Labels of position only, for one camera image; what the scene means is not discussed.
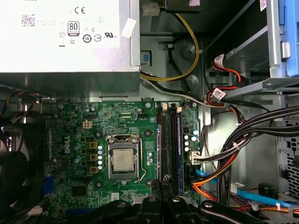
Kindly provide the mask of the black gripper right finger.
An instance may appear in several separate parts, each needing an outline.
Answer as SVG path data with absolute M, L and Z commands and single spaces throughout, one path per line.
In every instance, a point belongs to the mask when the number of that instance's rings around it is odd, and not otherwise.
M 205 200 L 197 207 L 173 194 L 171 175 L 162 176 L 165 224 L 264 224 L 263 220 L 226 205 Z

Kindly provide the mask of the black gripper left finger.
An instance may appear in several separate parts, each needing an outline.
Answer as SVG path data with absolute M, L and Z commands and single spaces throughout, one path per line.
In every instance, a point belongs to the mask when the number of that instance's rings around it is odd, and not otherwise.
M 68 224 L 160 224 L 162 222 L 163 187 L 167 180 L 152 180 L 150 196 L 137 198 L 129 204 L 115 200 L 92 211 L 73 215 L 67 219 Z

